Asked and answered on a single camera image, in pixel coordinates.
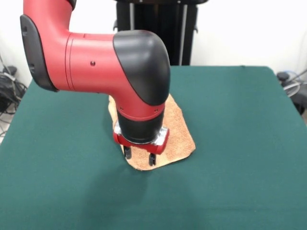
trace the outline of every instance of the black joint cover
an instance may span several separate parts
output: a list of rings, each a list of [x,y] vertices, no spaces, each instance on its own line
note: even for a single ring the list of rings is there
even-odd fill
[[[157,117],[147,121],[132,121],[125,118],[117,111],[118,123],[123,137],[135,144],[153,142],[163,125],[164,111]]]
[[[72,10],[74,10],[77,4],[77,0],[67,0],[67,1],[71,4]]]
[[[128,81],[148,105],[163,104],[169,95],[170,63],[158,35],[143,30],[120,31],[114,49]]]
[[[34,22],[26,15],[20,17],[24,52],[31,75],[41,88],[57,92],[50,80],[39,32]]]
[[[155,4],[155,5],[164,5],[164,4],[179,4],[179,5],[198,5],[206,3],[208,0],[116,0],[121,2],[128,2],[134,4]]]

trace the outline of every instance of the red robot arm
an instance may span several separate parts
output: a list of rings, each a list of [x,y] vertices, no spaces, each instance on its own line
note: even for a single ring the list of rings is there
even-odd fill
[[[75,4],[76,0],[24,0],[21,29],[34,81],[55,92],[111,95],[125,140],[134,145],[153,142],[162,128],[170,86],[162,40],[148,31],[71,33]]]

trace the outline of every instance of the black cable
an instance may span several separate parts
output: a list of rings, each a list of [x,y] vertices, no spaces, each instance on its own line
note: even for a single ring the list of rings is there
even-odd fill
[[[3,123],[6,123],[6,124],[10,124],[10,122],[2,120],[1,118],[0,118],[0,121],[3,122]]]
[[[305,73],[307,73],[307,69],[304,70],[303,72],[301,72],[300,74],[296,75],[294,78],[289,79],[288,81],[293,81],[293,80],[295,80],[295,79],[301,77],[301,76],[304,75]]]
[[[2,132],[2,133],[0,134],[0,138],[3,138],[2,135],[3,135],[3,134],[6,134],[6,132],[7,132],[7,131]]]

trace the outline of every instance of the towel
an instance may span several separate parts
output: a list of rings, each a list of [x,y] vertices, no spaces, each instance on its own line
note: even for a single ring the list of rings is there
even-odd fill
[[[116,104],[109,96],[109,113],[112,117],[113,127],[117,121]],[[170,163],[187,158],[196,149],[193,138],[188,130],[183,114],[172,95],[165,102],[163,126],[169,128],[170,134],[164,152],[156,155],[156,165],[149,165],[149,154],[146,150],[131,147],[131,159],[127,160],[133,168],[141,171],[153,170]]]

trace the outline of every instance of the green tablecloth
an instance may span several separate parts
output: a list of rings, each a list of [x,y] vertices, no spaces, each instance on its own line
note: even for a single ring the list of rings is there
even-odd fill
[[[307,229],[307,129],[265,67],[173,67],[196,143],[131,168],[107,96],[31,84],[0,147],[0,230]]]

